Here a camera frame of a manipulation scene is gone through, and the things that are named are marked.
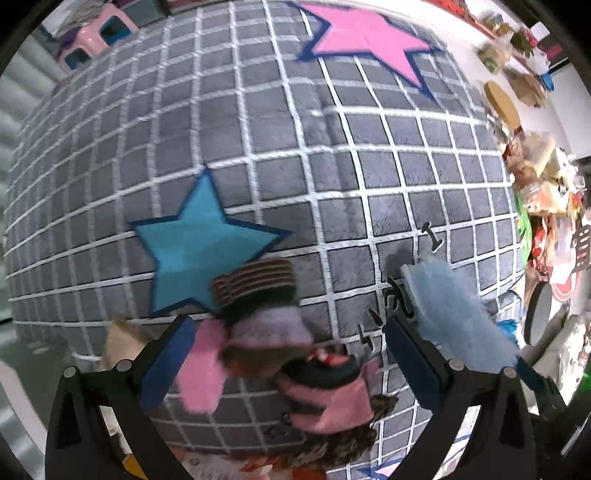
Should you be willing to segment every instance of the wall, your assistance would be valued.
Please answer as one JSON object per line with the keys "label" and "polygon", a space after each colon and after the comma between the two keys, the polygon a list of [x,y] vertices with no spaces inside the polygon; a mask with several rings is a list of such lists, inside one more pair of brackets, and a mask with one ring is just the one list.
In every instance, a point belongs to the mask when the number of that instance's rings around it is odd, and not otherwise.
{"label": "wall", "polygon": [[570,148],[576,158],[591,155],[591,96],[572,65],[552,75],[555,90],[550,94]]}
{"label": "wall", "polygon": [[[7,174],[25,117],[65,77],[49,52],[30,35],[0,77],[0,235],[4,234]],[[11,317],[0,255],[0,320]]]}

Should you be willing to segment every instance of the red object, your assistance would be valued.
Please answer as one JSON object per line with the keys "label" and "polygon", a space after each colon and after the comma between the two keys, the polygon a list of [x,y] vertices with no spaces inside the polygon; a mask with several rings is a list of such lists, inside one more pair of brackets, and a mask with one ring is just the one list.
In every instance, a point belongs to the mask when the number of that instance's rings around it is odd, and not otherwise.
{"label": "red object", "polygon": [[530,43],[530,45],[536,48],[538,46],[538,39],[534,37],[534,34],[531,32],[531,30],[529,28],[521,29],[523,30],[525,38],[527,38],[527,41]]}
{"label": "red object", "polygon": [[546,55],[548,56],[548,60],[554,60],[558,55],[562,53],[562,47],[558,44],[553,45],[548,50],[546,50]]}
{"label": "red object", "polygon": [[455,3],[453,0],[429,0],[429,3],[437,5],[458,17],[463,17],[466,13],[466,9]]}
{"label": "red object", "polygon": [[577,282],[579,280],[580,275],[581,272],[573,273],[570,276],[570,278],[566,281],[566,283],[563,285],[557,285],[555,283],[550,284],[550,286],[552,287],[552,295],[554,296],[554,298],[561,303],[567,301],[573,295],[574,289],[577,286]]}

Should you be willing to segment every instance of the plastic stool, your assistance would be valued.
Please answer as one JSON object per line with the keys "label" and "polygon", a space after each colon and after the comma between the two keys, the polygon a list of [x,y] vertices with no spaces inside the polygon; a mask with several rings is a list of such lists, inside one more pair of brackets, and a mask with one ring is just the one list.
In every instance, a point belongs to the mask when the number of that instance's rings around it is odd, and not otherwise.
{"label": "plastic stool", "polygon": [[127,15],[107,4],[97,18],[78,30],[74,41],[61,52],[59,63],[66,71],[73,72],[118,40],[137,31],[138,27]]}

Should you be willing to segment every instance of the cloth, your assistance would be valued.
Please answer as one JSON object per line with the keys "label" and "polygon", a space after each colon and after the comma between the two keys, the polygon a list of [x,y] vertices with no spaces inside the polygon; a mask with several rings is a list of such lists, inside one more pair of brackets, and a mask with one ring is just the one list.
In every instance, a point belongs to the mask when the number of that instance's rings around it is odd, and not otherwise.
{"label": "cloth", "polygon": [[441,345],[446,358],[457,358],[469,369],[498,373],[514,367],[519,349],[491,321],[467,282],[442,260],[427,257],[402,267],[407,291],[416,307],[418,331]]}
{"label": "cloth", "polygon": [[195,343],[177,375],[177,385],[187,411],[213,413],[222,396],[227,373],[220,355],[226,345],[226,329],[217,319],[201,322]]}

